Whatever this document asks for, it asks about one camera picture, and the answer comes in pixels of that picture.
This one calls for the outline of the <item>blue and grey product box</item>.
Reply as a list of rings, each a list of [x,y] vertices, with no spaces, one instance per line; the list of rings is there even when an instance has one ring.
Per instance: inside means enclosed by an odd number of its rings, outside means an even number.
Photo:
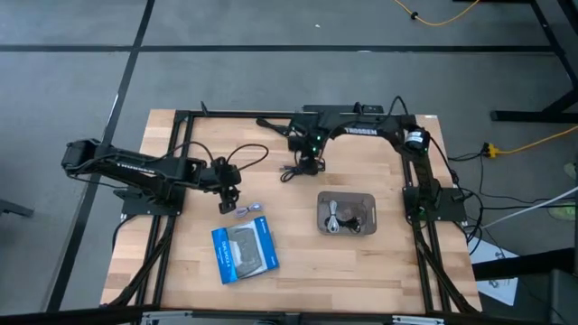
[[[222,284],[235,283],[280,266],[265,216],[211,231]]]

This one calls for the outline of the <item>dark furniture foot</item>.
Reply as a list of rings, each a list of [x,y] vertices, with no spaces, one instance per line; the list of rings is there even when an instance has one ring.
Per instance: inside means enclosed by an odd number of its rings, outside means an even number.
[[[15,214],[21,217],[30,218],[33,215],[33,210],[8,200],[0,199],[0,215],[2,214]]]

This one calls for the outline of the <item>black dark furniture base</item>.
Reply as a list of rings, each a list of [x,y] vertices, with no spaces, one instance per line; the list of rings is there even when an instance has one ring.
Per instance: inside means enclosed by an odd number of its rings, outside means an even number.
[[[472,268],[477,280],[548,274],[545,304],[550,324],[578,325],[578,252],[574,248],[481,262]]]

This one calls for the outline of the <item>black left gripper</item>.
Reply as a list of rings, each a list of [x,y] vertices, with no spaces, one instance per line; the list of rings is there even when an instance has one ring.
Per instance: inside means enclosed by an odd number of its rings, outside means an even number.
[[[220,196],[219,212],[227,214],[237,207],[240,190],[236,188],[241,183],[241,174],[235,164],[229,164],[225,157],[218,157],[211,162],[211,185],[213,190],[224,190]]]

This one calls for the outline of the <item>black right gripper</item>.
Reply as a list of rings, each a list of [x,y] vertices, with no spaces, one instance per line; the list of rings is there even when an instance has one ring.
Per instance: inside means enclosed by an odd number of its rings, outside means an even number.
[[[313,175],[313,158],[315,158],[315,173],[326,170],[326,162],[322,157],[322,149],[325,145],[326,135],[319,130],[300,131],[291,128],[287,137],[288,150],[301,153],[296,169],[298,174]]]

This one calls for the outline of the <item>black aluminium table frame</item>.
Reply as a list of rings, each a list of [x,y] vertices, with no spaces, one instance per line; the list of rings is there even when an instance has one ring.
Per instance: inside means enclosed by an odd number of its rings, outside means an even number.
[[[211,231],[233,226],[219,199],[187,192],[175,220],[166,263],[155,266],[145,291],[165,309],[214,311],[417,313],[425,311],[403,187],[411,181],[401,156],[384,139],[342,135],[328,143],[325,172],[281,181],[294,161],[285,139],[256,124],[256,113],[152,110],[140,150],[160,155],[171,139],[190,138],[195,158],[229,156],[241,167],[239,204],[259,202],[275,241],[280,266],[222,284]],[[317,229],[322,191],[371,194],[377,231],[369,236],[328,236]]]

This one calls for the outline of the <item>black table leg stand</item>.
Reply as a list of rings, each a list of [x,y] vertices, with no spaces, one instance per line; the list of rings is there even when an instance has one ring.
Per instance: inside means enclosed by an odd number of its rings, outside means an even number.
[[[566,51],[555,36],[553,28],[547,21],[545,14],[536,0],[481,0],[491,4],[529,5],[537,19],[542,33],[546,37],[547,45],[475,45],[457,46],[451,53],[507,53],[507,54],[554,54],[562,64],[567,78],[571,82],[571,89],[548,106],[538,111],[492,110],[490,119],[495,122],[522,122],[522,123],[577,123],[578,113],[569,113],[568,110],[578,104],[578,72],[575,72]]]

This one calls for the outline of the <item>white printed paper sheet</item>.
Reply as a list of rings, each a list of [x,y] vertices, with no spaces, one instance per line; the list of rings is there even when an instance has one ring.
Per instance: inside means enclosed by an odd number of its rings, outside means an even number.
[[[492,262],[517,255],[494,246],[484,240],[473,238],[468,244],[470,259],[473,264]],[[518,278],[477,281],[478,292],[498,302],[513,306],[516,300]]]

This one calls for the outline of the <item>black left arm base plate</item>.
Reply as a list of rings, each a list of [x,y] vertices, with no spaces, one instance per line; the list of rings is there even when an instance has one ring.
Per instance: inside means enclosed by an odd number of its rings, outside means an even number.
[[[123,201],[122,213],[126,215],[171,216],[182,212],[185,189],[175,188],[168,196],[146,193],[134,187],[113,190]]]

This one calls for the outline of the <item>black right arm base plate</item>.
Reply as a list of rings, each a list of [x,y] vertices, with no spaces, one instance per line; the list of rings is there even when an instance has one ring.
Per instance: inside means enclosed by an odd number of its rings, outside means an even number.
[[[425,190],[422,187],[402,189],[406,217],[419,221],[464,221],[464,196],[457,188]]]

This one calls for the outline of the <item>grey plastic bin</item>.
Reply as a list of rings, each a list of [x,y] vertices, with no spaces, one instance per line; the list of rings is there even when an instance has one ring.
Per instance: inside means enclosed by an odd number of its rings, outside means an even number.
[[[318,231],[328,236],[372,235],[377,231],[376,200],[368,193],[322,191],[316,223]]]

